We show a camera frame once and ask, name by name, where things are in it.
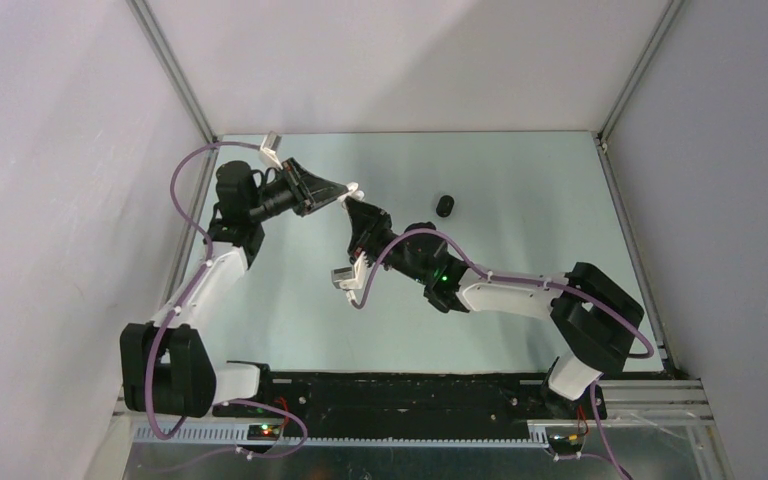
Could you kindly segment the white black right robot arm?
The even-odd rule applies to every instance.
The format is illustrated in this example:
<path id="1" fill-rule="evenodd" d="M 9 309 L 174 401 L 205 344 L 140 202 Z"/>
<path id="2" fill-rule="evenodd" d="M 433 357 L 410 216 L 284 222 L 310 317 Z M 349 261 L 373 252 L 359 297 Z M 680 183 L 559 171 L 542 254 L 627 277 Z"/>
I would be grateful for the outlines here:
<path id="1" fill-rule="evenodd" d="M 441 313 L 496 312 L 552 324 L 567 345 L 541 392 L 543 408 L 553 417 L 576 411 L 603 375 L 622 372 L 630 359 L 655 354 L 640 331 L 643 307 L 590 263 L 552 275 L 494 270 L 472 261 L 430 222 L 396 234 L 385 210 L 352 196 L 342 206 L 351 226 L 351 264 L 333 271 L 332 281 L 354 308 L 366 306 L 375 275 L 385 269 L 418 283 Z"/>

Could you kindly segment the white earbud charging case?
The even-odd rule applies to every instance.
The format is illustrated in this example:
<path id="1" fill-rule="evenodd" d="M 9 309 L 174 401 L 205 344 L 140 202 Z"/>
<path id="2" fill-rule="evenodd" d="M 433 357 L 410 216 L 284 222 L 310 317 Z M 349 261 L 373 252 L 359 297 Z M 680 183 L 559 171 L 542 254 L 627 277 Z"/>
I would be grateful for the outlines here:
<path id="1" fill-rule="evenodd" d="M 350 182 L 346 185 L 347 191 L 338 198 L 340 204 L 344 204 L 347 199 L 354 199 L 362 201 L 365 197 L 365 192 L 360 188 L 357 182 Z"/>

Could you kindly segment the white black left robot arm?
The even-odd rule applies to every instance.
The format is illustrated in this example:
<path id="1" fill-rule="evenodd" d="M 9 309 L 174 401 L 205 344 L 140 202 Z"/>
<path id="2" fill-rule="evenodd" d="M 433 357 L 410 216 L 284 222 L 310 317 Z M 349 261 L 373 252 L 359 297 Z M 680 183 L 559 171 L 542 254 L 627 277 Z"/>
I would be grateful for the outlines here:
<path id="1" fill-rule="evenodd" d="M 146 323 L 120 335 L 124 402 L 143 412 L 200 418 L 214 405 L 237 399 L 252 416 L 276 403 L 275 388 L 258 365 L 233 359 L 221 307 L 243 279 L 264 243 L 264 222 L 285 212 L 307 216 L 358 193 L 355 182 L 335 183 L 289 158 L 275 177 L 258 185 L 259 170 L 231 161 L 216 171 L 218 197 L 200 266 Z"/>

